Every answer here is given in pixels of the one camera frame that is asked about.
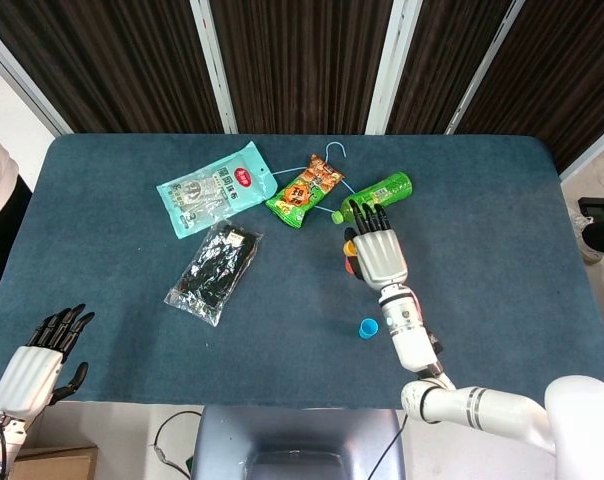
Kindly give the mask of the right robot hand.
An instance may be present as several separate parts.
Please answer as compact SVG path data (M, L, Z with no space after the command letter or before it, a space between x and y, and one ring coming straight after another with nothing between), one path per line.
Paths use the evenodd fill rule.
M348 205L356 225L344 232L343 253L349 272L379 292L404 284L408 264L384 208L380 204L360 206L355 200Z

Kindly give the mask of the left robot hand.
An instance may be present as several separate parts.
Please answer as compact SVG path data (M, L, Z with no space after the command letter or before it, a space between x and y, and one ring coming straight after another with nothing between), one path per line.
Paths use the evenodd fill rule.
M78 365L67 384L59 387L57 382L81 333L95 317L85 308L79 304L46 317L18 347L0 379L0 416L32 420L83 385L87 362Z

